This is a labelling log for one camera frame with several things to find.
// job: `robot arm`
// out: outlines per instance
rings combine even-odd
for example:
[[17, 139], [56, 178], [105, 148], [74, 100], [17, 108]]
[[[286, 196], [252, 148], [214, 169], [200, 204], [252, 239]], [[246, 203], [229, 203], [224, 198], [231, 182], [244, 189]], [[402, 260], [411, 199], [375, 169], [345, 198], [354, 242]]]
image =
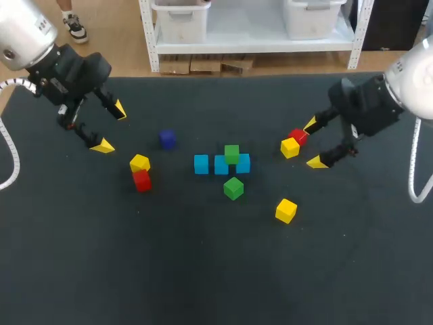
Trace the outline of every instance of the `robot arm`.
[[31, 0], [0, 0], [0, 60], [10, 70], [26, 69], [28, 80], [37, 87], [36, 96], [45, 96], [60, 106], [58, 123], [75, 133], [87, 147], [100, 152], [112, 146], [76, 120], [88, 94], [94, 93], [116, 119], [126, 117], [118, 100], [105, 88], [111, 66], [100, 53], [86, 58], [68, 44], [58, 47], [58, 32]]
[[334, 149], [322, 152], [307, 164], [330, 168], [346, 156], [358, 154], [357, 142], [398, 122], [408, 111], [417, 117], [409, 169], [409, 195], [413, 202], [424, 201], [433, 188], [433, 176], [419, 196], [414, 192], [415, 159], [421, 122], [433, 126], [433, 36], [407, 52], [384, 74], [362, 85], [342, 79], [329, 89], [330, 107], [318, 112], [304, 128], [311, 135], [340, 117], [343, 140]]

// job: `blue cube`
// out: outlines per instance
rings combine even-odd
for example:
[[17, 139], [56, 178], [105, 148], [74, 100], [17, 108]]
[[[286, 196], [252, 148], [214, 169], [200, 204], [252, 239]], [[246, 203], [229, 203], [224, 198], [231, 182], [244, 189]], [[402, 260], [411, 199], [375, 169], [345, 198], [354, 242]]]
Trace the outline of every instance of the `blue cube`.
[[239, 163], [236, 165], [237, 174], [246, 174], [251, 171], [251, 162], [249, 154], [240, 154]]
[[228, 175], [229, 165], [225, 163], [225, 157], [223, 155], [215, 156], [215, 175]]
[[207, 154], [194, 156], [194, 171], [197, 175], [209, 174], [209, 156]]
[[173, 149], [176, 146], [176, 135], [173, 130], [163, 130], [160, 132], [161, 147], [165, 150]]

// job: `shelf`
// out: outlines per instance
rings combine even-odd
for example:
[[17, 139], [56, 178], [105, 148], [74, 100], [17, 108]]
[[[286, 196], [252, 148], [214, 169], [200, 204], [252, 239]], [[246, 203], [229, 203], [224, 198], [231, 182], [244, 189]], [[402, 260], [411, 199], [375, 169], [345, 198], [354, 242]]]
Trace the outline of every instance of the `shelf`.
[[277, 53], [308, 51], [350, 51], [354, 32], [340, 13], [327, 39], [288, 39], [281, 8], [278, 6], [218, 7], [209, 11], [208, 36], [203, 44], [168, 44], [160, 34], [158, 54], [196, 53]]

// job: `white cable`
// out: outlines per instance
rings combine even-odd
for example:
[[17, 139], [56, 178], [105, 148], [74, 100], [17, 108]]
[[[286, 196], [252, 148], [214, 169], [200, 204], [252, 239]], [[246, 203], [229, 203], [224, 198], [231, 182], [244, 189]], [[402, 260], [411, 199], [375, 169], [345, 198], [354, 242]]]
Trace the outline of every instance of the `white cable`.
[[412, 142], [412, 152], [411, 152], [411, 162], [409, 165], [409, 196], [414, 203], [422, 203], [427, 195], [433, 188], [433, 174], [430, 176], [426, 186], [421, 191], [421, 194], [417, 196], [414, 190], [414, 179], [415, 179], [415, 166], [417, 160], [417, 147], [419, 139], [419, 130], [421, 129], [421, 119], [417, 118], [415, 122], [415, 131], [413, 132], [413, 142]]
[[[26, 79], [16, 78], [16, 79], [8, 79], [0, 83], [0, 94], [6, 87], [13, 86], [13, 85], [23, 86], [28, 90], [30, 90], [32, 93], [36, 93], [36, 85], [34, 85], [33, 83], [31, 83]], [[9, 132], [7, 132], [7, 129], [5, 128], [5, 125], [3, 124], [1, 118], [0, 118], [0, 133], [5, 138], [5, 141], [9, 146], [9, 149], [11, 150], [12, 158], [14, 159], [14, 171], [12, 172], [12, 175], [9, 177], [7, 181], [0, 183], [0, 191], [1, 191], [4, 190], [6, 187], [10, 186], [18, 178], [18, 174], [20, 173], [20, 156], [18, 156], [18, 151], [16, 150], [15, 144], [12, 141]]]

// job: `white shelf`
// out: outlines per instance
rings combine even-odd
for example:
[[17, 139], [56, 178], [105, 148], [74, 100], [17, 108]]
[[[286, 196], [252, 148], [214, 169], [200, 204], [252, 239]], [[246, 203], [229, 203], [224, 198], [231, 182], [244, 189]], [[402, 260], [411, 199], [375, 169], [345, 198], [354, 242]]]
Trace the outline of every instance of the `white shelf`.
[[288, 39], [281, 4], [283, 0], [212, 0], [208, 39], [205, 44], [168, 44], [152, 23], [152, 0], [138, 0], [147, 53], [153, 72], [159, 69], [159, 54], [271, 53], [306, 51], [351, 51], [348, 69], [356, 69], [375, 0], [358, 0], [355, 34], [340, 13], [332, 35], [315, 41]]
[[218, 7], [212, 4], [208, 36], [203, 44], [169, 44], [157, 35], [158, 54], [196, 53], [273, 53], [307, 51], [351, 51], [354, 32], [340, 13], [332, 35], [327, 39], [292, 41], [288, 39], [281, 8], [276, 5]]

